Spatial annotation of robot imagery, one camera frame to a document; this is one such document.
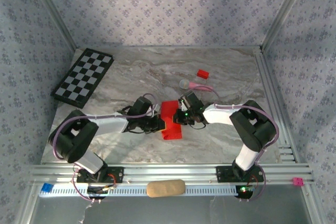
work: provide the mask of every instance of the marble surface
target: marble surface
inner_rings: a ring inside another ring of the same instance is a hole
[[[130,47],[99,49],[113,54],[114,63],[82,109],[88,114],[113,113],[147,92],[162,101],[177,100],[184,92],[179,81],[199,81],[198,69],[210,72],[203,84],[215,88],[221,104],[257,101],[269,112],[255,58],[252,52],[225,48]],[[83,50],[77,49],[73,62]],[[217,100],[211,92],[196,91],[203,102]],[[53,131],[75,107],[60,103]],[[210,124],[194,130],[182,126],[183,139],[165,141],[160,132],[145,134],[108,133],[93,139],[89,148],[107,163],[231,163],[243,145],[235,128]],[[56,162],[49,144],[42,162]],[[280,162],[276,145],[261,157],[262,163]]]

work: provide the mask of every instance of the patterned wallpaper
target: patterned wallpaper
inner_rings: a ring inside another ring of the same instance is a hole
[[[40,0],[0,0],[0,223],[12,223],[40,162],[56,104],[51,89],[72,53]]]
[[[336,0],[297,0],[267,56],[298,151],[336,223]]]
[[[284,0],[53,0],[78,47],[260,45]]]

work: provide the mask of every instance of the metal frame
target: metal frame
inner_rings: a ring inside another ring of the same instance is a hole
[[[183,179],[186,182],[187,189],[205,188],[210,191],[211,189],[225,189],[233,184],[219,184],[217,182],[215,167],[220,165],[223,164],[122,164],[125,167],[124,180],[122,184],[118,184],[118,188],[125,189],[122,193],[126,196],[128,194],[126,189],[144,188],[150,181],[174,178]],[[295,176],[302,177],[307,186],[313,184],[313,177],[308,164],[263,164],[262,167],[265,171],[268,185],[290,185],[292,184],[292,178]],[[31,185],[26,189],[22,197],[23,204],[17,212],[17,224],[30,222],[35,214],[34,206],[43,183],[67,185],[66,189],[71,186],[69,184],[73,175],[73,165],[71,164],[46,163],[33,166],[31,171]]]
[[[260,76],[266,91],[266,98],[270,105],[271,114],[278,123],[280,130],[280,138],[278,143],[282,146],[289,146],[292,151],[294,161],[300,163],[300,156],[296,149],[291,131],[287,122],[290,122],[287,112],[282,108],[282,96],[275,88],[276,79],[273,74],[270,74],[270,66],[267,62],[265,55],[261,50],[255,49],[257,65],[259,68]],[[302,187],[304,199],[306,201],[310,217],[313,223],[328,223],[327,215],[323,210],[321,199],[317,193],[315,184],[305,185]]]
[[[72,38],[66,24],[64,23],[60,13],[57,11],[56,6],[54,5],[52,0],[41,0],[45,6],[45,8],[48,10],[49,15],[51,16],[52,20],[55,23],[55,26],[59,30],[62,38],[66,42],[67,46],[72,52],[75,52],[76,50],[76,43],[74,39]]]
[[[297,0],[284,0],[275,19],[273,20],[270,28],[268,29],[265,38],[263,40],[262,47],[263,52],[267,52],[270,48],[272,42],[275,40],[276,36],[278,35],[282,25],[284,24],[290,10],[292,9],[293,5],[296,3]]]

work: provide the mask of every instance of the glass panel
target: glass panel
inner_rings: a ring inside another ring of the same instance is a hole
[[[256,201],[227,196],[109,197],[91,204],[80,197],[39,198],[31,223],[311,223],[302,190],[267,186]]]

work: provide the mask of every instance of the chessboard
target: chessboard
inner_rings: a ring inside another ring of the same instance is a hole
[[[113,61],[112,55],[85,49],[51,95],[58,101],[82,109]]]

